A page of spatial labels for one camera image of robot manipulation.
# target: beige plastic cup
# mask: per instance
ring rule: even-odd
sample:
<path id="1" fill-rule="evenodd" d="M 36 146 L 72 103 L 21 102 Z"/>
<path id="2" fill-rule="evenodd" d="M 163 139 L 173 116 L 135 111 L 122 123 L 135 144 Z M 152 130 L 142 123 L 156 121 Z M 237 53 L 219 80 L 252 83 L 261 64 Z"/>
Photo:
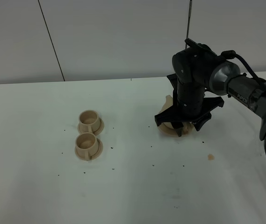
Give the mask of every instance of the beige plastic cup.
<path id="1" fill-rule="evenodd" d="M 76 155 L 82 160 L 97 158 L 103 149 L 102 142 L 93 133 L 83 133 L 76 138 Z"/>
<path id="2" fill-rule="evenodd" d="M 80 134 L 90 132 L 98 135 L 104 128 L 104 122 L 96 111 L 84 111 L 79 116 L 78 132 Z"/>

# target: cup base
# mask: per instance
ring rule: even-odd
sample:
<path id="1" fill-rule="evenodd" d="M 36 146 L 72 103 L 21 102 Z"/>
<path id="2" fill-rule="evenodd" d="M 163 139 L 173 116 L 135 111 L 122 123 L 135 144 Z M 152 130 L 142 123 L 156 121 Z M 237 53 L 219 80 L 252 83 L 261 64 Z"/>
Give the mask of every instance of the cup base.
<path id="1" fill-rule="evenodd" d="M 100 118 L 100 122 L 101 122 L 101 125 L 100 125 L 99 129 L 97 129 L 95 132 L 93 132 L 94 135 L 100 134 L 102 132 L 102 130 L 104 129 L 105 125 L 104 125 L 104 122 L 103 122 L 103 120 L 101 118 Z M 78 132 L 80 134 L 86 133 L 86 132 L 81 131 L 80 124 L 78 124 Z"/>
<path id="2" fill-rule="evenodd" d="M 97 157 L 99 157 L 100 154 L 101 154 L 102 151 L 103 151 L 103 143 L 102 143 L 102 141 L 99 140 L 99 139 L 97 139 L 97 141 L 98 141 L 98 143 L 99 143 L 99 148 L 98 148 L 96 154 L 94 154 L 93 156 L 90 156 L 90 160 L 94 160 L 94 159 L 96 159 Z M 78 154 L 76 148 L 75 148 L 75 154 L 76 154 L 76 156 L 77 156 L 79 159 L 81 159 L 81 160 L 85 160 L 85 161 L 86 161 L 86 159 L 85 159 L 84 157 L 82 157 L 82 156 L 80 156 L 80 155 Z"/>

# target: white table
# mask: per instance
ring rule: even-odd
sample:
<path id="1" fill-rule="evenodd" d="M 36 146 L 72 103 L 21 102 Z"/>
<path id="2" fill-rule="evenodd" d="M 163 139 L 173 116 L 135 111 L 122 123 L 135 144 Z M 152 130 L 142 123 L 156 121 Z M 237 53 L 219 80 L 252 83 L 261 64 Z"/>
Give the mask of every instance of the white table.
<path id="1" fill-rule="evenodd" d="M 199 132 L 166 137 L 154 115 L 172 90 L 166 77 L 0 85 L 0 224 L 266 224 L 260 118 L 224 96 Z M 105 122 L 90 162 L 74 152 L 87 109 Z"/>

